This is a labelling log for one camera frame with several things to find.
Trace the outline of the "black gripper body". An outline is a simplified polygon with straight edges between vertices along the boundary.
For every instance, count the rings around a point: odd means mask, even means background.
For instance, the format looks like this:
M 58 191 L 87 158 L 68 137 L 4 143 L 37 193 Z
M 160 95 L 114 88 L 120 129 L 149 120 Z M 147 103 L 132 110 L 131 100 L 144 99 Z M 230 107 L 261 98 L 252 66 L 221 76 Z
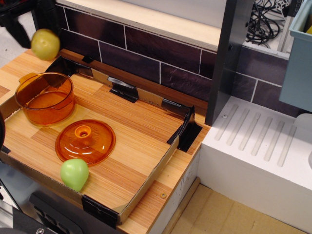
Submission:
M 1 0 L 0 1 L 0 26 L 5 27 L 7 20 L 18 20 L 18 17 L 32 12 L 37 8 L 45 10 L 55 7 L 54 0 Z

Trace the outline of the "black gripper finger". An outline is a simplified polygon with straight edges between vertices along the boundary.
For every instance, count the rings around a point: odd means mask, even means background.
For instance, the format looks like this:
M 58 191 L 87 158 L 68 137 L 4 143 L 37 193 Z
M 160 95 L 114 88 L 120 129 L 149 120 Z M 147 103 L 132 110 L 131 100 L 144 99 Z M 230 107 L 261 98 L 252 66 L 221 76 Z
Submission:
M 31 48 L 31 42 L 24 27 L 16 19 L 7 20 L 4 26 L 8 33 L 19 43 L 23 48 Z
M 37 8 L 34 10 L 35 29 L 49 29 L 57 36 L 60 35 L 58 13 L 55 7 L 45 10 Z

